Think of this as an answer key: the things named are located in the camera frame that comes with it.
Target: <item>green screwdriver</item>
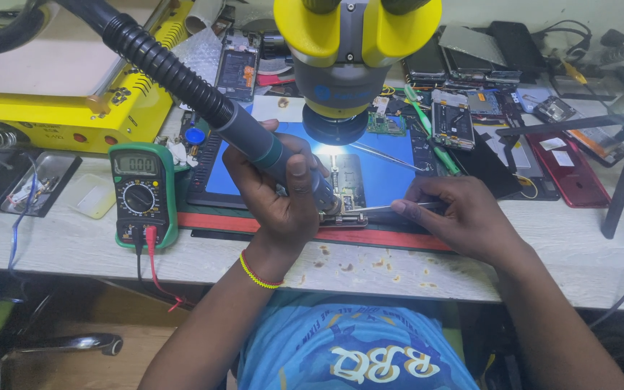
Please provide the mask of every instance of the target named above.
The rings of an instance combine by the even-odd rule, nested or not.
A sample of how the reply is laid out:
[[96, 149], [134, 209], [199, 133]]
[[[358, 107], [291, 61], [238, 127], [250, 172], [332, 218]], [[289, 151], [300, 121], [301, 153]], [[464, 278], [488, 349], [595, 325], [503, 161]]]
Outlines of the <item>green screwdriver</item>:
[[[403, 89], [403, 92], [406, 94], [408, 101], [411, 102], [411, 104], [413, 104], [413, 108], [415, 108], [415, 111], [418, 113], [418, 118], [420, 118], [420, 123], [423, 124], [423, 127], [425, 128], [425, 132], [428, 134], [428, 140], [430, 141], [433, 137], [433, 126], [430, 124], [428, 117], [425, 115], [423, 110], [421, 110], [420, 106], [418, 105], [418, 95], [415, 94], [415, 91], [411, 87], [411, 84], [406, 84]], [[451, 157], [449, 157], [449, 154], [446, 152], [446, 150], [443, 147], [434, 145], [432, 142], [430, 142], [430, 145], [433, 147], [433, 150], [435, 151], [435, 155], [437, 155], [438, 158], [445, 164], [446, 169], [447, 171], [449, 171], [449, 173], [451, 173], [454, 176], [463, 175], [463, 173], [459, 170], [459, 168], [456, 167], [456, 164], [454, 164], [454, 161], [451, 159]]]

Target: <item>blue t-shirt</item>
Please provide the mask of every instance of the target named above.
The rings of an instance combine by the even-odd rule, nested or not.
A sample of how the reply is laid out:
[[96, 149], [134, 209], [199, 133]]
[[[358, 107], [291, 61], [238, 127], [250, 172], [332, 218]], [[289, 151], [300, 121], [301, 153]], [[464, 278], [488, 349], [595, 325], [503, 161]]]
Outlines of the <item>blue t-shirt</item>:
[[238, 389], [477, 390], [434, 302], [278, 291], [240, 352]]

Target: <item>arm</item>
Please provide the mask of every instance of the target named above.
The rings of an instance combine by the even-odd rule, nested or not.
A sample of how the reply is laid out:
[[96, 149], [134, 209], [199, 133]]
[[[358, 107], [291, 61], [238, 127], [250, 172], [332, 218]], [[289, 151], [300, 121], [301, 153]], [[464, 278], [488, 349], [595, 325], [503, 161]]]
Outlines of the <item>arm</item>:
[[[415, 202], [439, 196], [444, 217]], [[492, 265], [533, 378], [542, 389], [624, 389], [624, 375], [536, 252], [475, 178], [419, 178], [392, 209], [458, 253]]]
[[[265, 122], [269, 130], [278, 122]], [[223, 162], [261, 227], [245, 250], [247, 263], [259, 278], [279, 282], [319, 228], [310, 190], [310, 166], [317, 166], [309, 145], [297, 137], [280, 137], [298, 153], [286, 166], [290, 196], [278, 196], [273, 180], [244, 155], [229, 147]], [[319, 168], [328, 175], [321, 164]], [[272, 289], [260, 287], [239, 260], [199, 302], [185, 323], [170, 336], [143, 374], [141, 390], [207, 389], [225, 377], [252, 330]]]

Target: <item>digital multimeter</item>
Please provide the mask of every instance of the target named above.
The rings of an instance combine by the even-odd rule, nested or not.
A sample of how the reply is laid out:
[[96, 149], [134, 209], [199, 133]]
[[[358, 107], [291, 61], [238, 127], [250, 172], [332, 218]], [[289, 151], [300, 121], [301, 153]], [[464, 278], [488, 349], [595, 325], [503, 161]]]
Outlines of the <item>digital multimeter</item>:
[[176, 170], [168, 148], [148, 142], [117, 144], [109, 148], [109, 161], [117, 195], [117, 244], [134, 248], [132, 228], [137, 226], [144, 235], [147, 226], [157, 228], [156, 248], [172, 244], [178, 237], [178, 213]]

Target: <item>red mat edge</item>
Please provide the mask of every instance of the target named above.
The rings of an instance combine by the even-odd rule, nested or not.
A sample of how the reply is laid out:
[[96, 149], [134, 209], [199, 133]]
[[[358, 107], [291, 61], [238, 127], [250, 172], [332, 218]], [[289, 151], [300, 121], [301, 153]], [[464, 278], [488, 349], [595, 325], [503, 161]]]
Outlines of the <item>red mat edge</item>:
[[[259, 229], [259, 223], [254, 218], [197, 214], [193, 212], [178, 212], [178, 225], [184, 228], [230, 230], [242, 233], [255, 233]], [[354, 244], [401, 246], [429, 251], [451, 251], [444, 242], [432, 235], [417, 235], [386, 230], [325, 228], [320, 229], [315, 238]]]

